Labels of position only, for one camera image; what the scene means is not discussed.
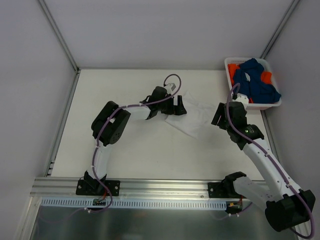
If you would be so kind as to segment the white t shirt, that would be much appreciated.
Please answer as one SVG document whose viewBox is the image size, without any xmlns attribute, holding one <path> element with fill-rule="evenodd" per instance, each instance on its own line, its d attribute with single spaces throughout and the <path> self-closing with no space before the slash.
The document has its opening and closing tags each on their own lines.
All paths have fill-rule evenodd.
<svg viewBox="0 0 320 240">
<path fill-rule="evenodd" d="M 182 96 L 182 100 L 187 114 L 169 115 L 165 122 L 199 141 L 209 141 L 212 137 L 211 121 L 217 107 L 195 100 L 189 91 Z"/>
</svg>

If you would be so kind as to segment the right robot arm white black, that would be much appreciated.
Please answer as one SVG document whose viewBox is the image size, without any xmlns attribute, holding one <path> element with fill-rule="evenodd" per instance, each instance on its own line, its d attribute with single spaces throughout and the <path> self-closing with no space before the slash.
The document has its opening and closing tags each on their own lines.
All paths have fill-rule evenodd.
<svg viewBox="0 0 320 240">
<path fill-rule="evenodd" d="M 221 102 L 211 124 L 227 131 L 231 141 L 253 162 L 267 188 L 238 171 L 227 175 L 214 192 L 230 198 L 242 196 L 249 199 L 264 212 L 268 223 L 277 232 L 310 222 L 312 231 L 307 239 L 312 238 L 315 229 L 312 215 L 315 195 L 311 190 L 303 190 L 286 173 L 269 150 L 260 129 L 247 123 L 246 114 L 241 102 Z"/>
</svg>

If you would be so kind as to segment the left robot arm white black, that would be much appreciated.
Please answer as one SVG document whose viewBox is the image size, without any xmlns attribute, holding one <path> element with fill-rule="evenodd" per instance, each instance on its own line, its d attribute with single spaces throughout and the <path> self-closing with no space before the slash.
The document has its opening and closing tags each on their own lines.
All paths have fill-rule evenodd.
<svg viewBox="0 0 320 240">
<path fill-rule="evenodd" d="M 91 124 L 95 149 L 89 169 L 83 179 L 87 189 L 93 195 L 104 191 L 104 180 L 107 176 L 107 164 L 112 145 L 121 138 L 130 120 L 150 120 L 158 113 L 183 116 L 187 114 L 183 97 L 172 92 L 174 84 L 156 86 L 151 95 L 137 104 L 119 106 L 113 101 L 107 102 Z"/>
</svg>

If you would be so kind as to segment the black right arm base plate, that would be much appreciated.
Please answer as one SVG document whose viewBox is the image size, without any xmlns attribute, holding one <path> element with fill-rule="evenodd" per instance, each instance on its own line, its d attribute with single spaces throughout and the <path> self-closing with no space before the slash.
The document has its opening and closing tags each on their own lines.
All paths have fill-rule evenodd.
<svg viewBox="0 0 320 240">
<path fill-rule="evenodd" d="M 234 188 L 234 182 L 221 181 L 221 182 L 208 182 L 207 192 L 209 198 L 226 198 L 226 199 L 239 199 L 245 196 L 238 194 Z"/>
</svg>

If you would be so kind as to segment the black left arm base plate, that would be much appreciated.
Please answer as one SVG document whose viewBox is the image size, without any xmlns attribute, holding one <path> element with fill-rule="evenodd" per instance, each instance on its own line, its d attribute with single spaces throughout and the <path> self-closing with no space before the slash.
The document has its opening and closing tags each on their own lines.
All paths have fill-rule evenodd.
<svg viewBox="0 0 320 240">
<path fill-rule="evenodd" d="M 108 188 L 112 196 L 119 196 L 121 188 L 119 180 L 102 179 L 102 183 Z M 81 178 L 77 182 L 75 194 L 78 196 L 102 196 L 104 194 L 109 196 L 109 192 L 96 179 L 85 180 Z"/>
</svg>

